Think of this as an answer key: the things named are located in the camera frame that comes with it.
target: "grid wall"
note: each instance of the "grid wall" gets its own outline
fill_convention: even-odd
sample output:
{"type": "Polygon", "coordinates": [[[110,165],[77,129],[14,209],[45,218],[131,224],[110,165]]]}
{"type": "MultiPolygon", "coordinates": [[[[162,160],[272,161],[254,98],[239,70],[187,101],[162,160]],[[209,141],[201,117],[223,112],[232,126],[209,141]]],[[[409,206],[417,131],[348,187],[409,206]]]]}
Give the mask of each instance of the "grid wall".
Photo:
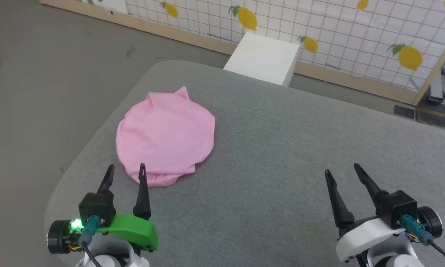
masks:
{"type": "Polygon", "coordinates": [[[445,2],[439,0],[166,0],[164,5],[156,0],[126,0],[126,3],[134,17],[224,42],[238,44],[245,32],[253,32],[299,44],[299,60],[304,63],[416,92],[445,50],[445,2]],[[367,2],[364,9],[362,1],[367,2]],[[244,10],[239,8],[234,16],[230,8],[234,6],[244,10]],[[171,7],[177,10],[177,17],[171,7]],[[255,15],[255,31],[247,28],[254,27],[248,10],[255,15]],[[241,14],[246,27],[239,21],[241,14]],[[300,42],[299,37],[305,36],[316,42],[316,51],[309,47],[307,39],[304,44],[300,42]],[[398,44],[405,47],[391,47],[398,44]]]}

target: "gray floor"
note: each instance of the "gray floor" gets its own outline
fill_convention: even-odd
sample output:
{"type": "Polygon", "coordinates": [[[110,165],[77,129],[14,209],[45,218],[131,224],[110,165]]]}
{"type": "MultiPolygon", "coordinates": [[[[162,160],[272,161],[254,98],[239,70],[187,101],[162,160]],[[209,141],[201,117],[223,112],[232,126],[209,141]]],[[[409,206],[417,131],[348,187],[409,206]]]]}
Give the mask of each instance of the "gray floor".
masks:
{"type": "MultiPolygon", "coordinates": [[[[49,196],[150,67],[228,58],[37,0],[0,0],[0,266],[60,266],[42,231],[49,196]]],[[[397,103],[303,76],[290,86],[386,113],[397,103]]]]}

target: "black mount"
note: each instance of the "black mount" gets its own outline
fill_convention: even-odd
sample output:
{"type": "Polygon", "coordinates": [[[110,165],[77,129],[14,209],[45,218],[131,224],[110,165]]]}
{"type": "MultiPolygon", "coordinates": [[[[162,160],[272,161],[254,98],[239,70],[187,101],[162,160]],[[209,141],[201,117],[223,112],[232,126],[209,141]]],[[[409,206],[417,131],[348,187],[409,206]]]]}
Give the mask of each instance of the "black mount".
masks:
{"type": "MultiPolygon", "coordinates": [[[[112,186],[114,181],[114,170],[115,166],[113,164],[108,166],[97,193],[87,193],[79,204],[80,218],[84,226],[92,215],[97,215],[103,219],[101,227],[109,227],[111,225],[117,213],[114,208],[114,194],[110,191],[110,186],[112,186]]],[[[150,196],[148,194],[146,168],[143,163],[140,164],[138,179],[140,186],[133,213],[139,218],[148,220],[151,216],[150,196]]]]}
{"type": "Polygon", "coordinates": [[[79,204],[79,213],[82,224],[85,226],[87,220],[92,215],[97,215],[103,219],[101,227],[109,227],[117,211],[114,208],[114,194],[110,192],[110,186],[114,181],[115,166],[108,166],[104,179],[97,190],[97,193],[89,192],[79,204]]]}

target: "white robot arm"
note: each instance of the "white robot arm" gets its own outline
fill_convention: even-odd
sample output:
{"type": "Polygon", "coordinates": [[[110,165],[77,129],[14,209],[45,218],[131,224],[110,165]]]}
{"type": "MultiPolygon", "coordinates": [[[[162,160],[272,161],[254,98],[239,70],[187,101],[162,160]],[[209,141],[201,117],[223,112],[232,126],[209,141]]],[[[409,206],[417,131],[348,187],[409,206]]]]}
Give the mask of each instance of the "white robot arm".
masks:
{"type": "MultiPolygon", "coordinates": [[[[102,267],[150,267],[149,262],[137,255],[132,245],[113,235],[95,235],[89,250],[102,267]]],[[[86,253],[75,267],[96,267],[86,253]]]]}
{"type": "Polygon", "coordinates": [[[366,171],[355,164],[359,180],[366,186],[376,208],[376,216],[355,220],[341,198],[334,177],[327,169],[326,184],[340,238],[336,253],[340,261],[358,260],[361,267],[424,267],[411,243],[431,245],[445,256],[435,243],[443,232],[442,221],[431,208],[417,208],[417,201],[403,191],[381,190],[366,171]],[[377,263],[374,257],[386,255],[377,263]]]}

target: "green led light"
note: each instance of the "green led light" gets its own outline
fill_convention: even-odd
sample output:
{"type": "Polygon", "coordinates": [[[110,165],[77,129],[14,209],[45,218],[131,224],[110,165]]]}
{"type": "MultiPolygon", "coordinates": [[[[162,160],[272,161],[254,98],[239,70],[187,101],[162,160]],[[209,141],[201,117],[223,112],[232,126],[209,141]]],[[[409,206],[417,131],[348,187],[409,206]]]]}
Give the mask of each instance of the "green led light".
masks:
{"type": "Polygon", "coordinates": [[[75,219],[71,221],[71,230],[73,231],[80,231],[84,228],[82,225],[82,221],[80,219],[75,219]]]}

